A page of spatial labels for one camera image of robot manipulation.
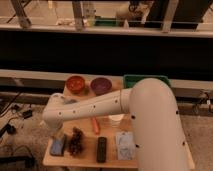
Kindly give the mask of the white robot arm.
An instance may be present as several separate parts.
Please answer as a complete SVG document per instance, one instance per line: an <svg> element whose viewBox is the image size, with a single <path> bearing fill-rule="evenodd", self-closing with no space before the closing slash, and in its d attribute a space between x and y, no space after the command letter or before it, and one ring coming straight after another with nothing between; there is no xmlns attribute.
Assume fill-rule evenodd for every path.
<svg viewBox="0 0 213 171"><path fill-rule="evenodd" d="M131 117L138 171L190 171L176 98L159 79L142 79L131 88L72 104L54 93L43 120L58 131L65 121L117 114Z"/></svg>

